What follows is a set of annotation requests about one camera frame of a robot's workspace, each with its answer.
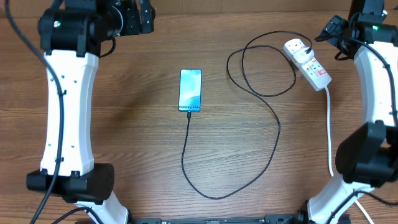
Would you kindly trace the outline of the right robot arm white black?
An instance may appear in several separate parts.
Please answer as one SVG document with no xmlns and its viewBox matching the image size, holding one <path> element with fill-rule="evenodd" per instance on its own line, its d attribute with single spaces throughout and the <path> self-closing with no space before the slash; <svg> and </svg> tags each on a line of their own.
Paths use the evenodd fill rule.
<svg viewBox="0 0 398 224">
<path fill-rule="evenodd" d="M 397 180 L 397 27 L 384 24 L 383 0 L 353 0 L 315 38 L 328 41 L 358 70 L 363 124 L 338 147 L 337 173 L 297 212 L 295 223 L 349 223 L 345 211 Z"/>
</svg>

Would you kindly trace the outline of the Samsung Galaxy smartphone blue screen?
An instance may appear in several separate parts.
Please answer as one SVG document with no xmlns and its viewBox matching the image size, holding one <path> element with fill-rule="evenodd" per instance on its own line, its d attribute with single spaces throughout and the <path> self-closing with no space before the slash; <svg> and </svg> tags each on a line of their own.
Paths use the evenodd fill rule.
<svg viewBox="0 0 398 224">
<path fill-rule="evenodd" d="M 202 71 L 199 69 L 180 71 L 179 111 L 199 112 L 201 110 L 201 81 Z"/>
</svg>

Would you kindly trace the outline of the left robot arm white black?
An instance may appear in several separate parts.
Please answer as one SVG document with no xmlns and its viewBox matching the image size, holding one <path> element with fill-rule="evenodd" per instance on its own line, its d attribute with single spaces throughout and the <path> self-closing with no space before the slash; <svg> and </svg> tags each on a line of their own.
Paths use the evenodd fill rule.
<svg viewBox="0 0 398 224">
<path fill-rule="evenodd" d="M 91 102 L 101 44 L 117 36 L 149 34 L 155 9 L 149 0 L 65 1 L 38 23 L 47 62 L 47 138 L 29 190 L 55 195 L 89 214 L 95 223 L 132 223 L 113 192 L 114 167 L 97 163 L 91 148 Z"/>
</svg>

